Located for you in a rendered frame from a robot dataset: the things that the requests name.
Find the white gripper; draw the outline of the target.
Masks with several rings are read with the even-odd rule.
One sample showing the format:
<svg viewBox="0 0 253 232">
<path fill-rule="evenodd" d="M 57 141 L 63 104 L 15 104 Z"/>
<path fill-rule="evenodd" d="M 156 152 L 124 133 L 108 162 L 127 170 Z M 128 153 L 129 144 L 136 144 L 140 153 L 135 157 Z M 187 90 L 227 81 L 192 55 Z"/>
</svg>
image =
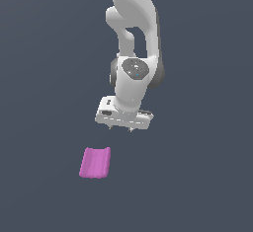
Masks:
<svg viewBox="0 0 253 232">
<path fill-rule="evenodd" d="M 95 122 L 103 123 L 109 127 L 123 126 L 128 128 L 128 132 L 135 129 L 148 129 L 154 118 L 150 111 L 138 110 L 135 112 L 123 112 L 114 104 L 114 96 L 106 96 L 101 99 L 96 112 Z"/>
</svg>

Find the pink curved block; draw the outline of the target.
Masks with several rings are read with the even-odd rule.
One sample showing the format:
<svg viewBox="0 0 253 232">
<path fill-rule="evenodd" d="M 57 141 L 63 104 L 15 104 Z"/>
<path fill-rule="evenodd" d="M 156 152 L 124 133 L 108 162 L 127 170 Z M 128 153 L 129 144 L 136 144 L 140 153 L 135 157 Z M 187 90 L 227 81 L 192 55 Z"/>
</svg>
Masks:
<svg viewBox="0 0 253 232">
<path fill-rule="evenodd" d="M 93 149 L 87 147 L 84 151 L 79 176 L 89 179 L 103 179 L 109 174 L 111 148 Z"/>
</svg>

